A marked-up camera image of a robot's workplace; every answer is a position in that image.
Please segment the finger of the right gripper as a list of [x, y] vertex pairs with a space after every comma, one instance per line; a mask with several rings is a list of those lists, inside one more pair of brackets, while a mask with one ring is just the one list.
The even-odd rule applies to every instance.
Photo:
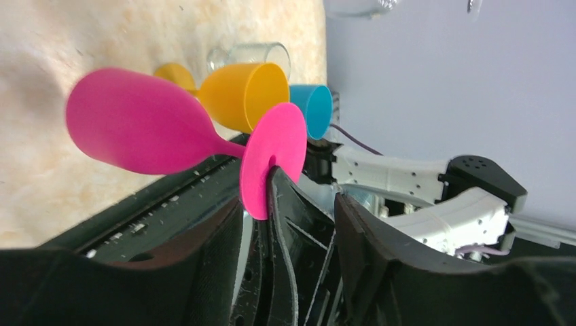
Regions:
[[253, 221], [231, 325], [332, 325], [342, 297], [333, 217], [279, 167], [267, 179], [269, 217]]

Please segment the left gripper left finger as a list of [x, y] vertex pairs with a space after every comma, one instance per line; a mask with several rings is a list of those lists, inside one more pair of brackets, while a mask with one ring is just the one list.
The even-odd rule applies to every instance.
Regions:
[[2, 325], [227, 325], [242, 238], [232, 199], [126, 262], [63, 249], [1, 252]]

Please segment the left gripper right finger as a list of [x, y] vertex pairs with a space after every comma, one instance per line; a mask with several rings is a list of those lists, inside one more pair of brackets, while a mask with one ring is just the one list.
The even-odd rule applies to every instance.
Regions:
[[528, 257], [494, 266], [429, 248], [335, 198], [349, 325], [574, 325], [575, 259]]

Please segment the magenta plastic goblet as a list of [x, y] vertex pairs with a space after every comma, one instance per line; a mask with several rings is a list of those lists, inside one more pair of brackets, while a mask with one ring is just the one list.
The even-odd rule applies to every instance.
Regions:
[[65, 107], [68, 133], [87, 156], [145, 175], [187, 170], [212, 155], [239, 158], [240, 197], [256, 220], [268, 217], [266, 179], [277, 166], [298, 181], [306, 123], [291, 103], [273, 107], [246, 145], [221, 138], [202, 105], [175, 84], [119, 68], [81, 78]]

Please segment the tall clear flute glass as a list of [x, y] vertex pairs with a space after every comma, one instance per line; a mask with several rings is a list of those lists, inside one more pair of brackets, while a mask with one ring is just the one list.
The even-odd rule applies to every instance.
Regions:
[[374, 19], [393, 11], [399, 0], [324, 0], [325, 13], [331, 18]]

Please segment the clear wine glass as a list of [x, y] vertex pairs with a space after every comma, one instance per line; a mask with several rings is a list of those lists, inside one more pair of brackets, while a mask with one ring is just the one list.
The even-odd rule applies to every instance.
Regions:
[[467, 0], [467, 15], [472, 22], [475, 22], [479, 15], [482, 6], [482, 0]]

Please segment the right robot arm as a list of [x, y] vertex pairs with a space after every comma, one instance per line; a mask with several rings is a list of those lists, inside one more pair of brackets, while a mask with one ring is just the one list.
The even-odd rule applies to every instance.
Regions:
[[511, 325], [528, 305], [519, 267], [465, 259], [504, 255], [510, 213], [526, 190], [492, 160], [402, 160], [335, 143], [310, 145], [305, 173], [416, 211], [380, 219], [338, 192], [328, 214], [279, 168], [270, 215], [254, 225], [232, 325]]

